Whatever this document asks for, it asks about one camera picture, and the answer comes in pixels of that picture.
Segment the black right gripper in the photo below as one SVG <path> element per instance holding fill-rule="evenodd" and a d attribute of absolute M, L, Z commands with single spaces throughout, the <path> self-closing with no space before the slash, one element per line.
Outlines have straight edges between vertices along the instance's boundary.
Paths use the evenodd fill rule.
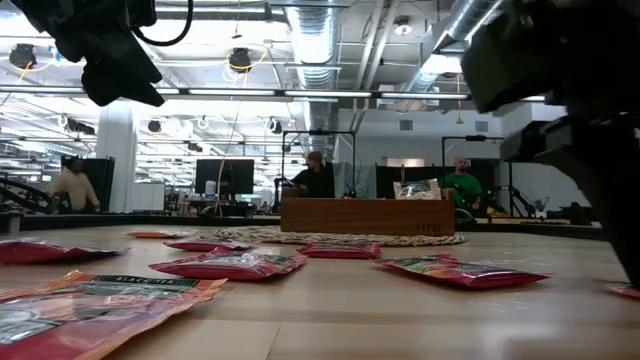
<path fill-rule="evenodd" d="M 534 152 L 535 162 L 574 180 L 634 287 L 639 286 L 638 129 L 638 113 L 564 116 L 540 128 L 542 145 Z"/>

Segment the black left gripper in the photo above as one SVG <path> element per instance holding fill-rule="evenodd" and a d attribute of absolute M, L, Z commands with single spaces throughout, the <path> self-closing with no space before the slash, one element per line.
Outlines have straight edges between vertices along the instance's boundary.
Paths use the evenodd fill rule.
<path fill-rule="evenodd" d="M 132 29 L 155 23 L 154 0 L 11 0 L 39 32 L 55 39 L 68 60 L 91 62 L 82 87 L 99 106 L 126 98 L 151 106 L 165 100 L 151 85 L 162 75 Z"/>

